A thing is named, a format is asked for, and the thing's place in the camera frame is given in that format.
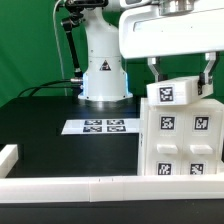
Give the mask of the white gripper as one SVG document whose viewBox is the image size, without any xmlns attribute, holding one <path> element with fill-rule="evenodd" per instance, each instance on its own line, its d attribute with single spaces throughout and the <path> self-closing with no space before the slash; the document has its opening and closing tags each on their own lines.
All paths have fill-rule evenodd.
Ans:
<svg viewBox="0 0 224 224">
<path fill-rule="evenodd" d="M 168 79 L 157 57 L 207 52 L 197 83 L 202 95 L 203 88 L 213 84 L 215 51 L 224 50 L 224 7 L 178 16 L 160 16 L 153 6 L 127 10 L 119 21 L 119 45 L 125 59 L 150 57 L 147 64 L 156 82 Z"/>
</svg>

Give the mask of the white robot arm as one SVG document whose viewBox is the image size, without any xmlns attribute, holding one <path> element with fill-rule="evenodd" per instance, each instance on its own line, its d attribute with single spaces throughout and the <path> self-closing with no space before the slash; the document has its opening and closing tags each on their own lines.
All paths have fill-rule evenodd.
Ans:
<svg viewBox="0 0 224 224">
<path fill-rule="evenodd" d="M 81 97 L 89 101 L 130 98 L 120 60 L 204 53 L 198 81 L 210 84 L 217 53 L 224 50 L 224 0 L 105 0 L 84 7 L 89 65 Z"/>
</svg>

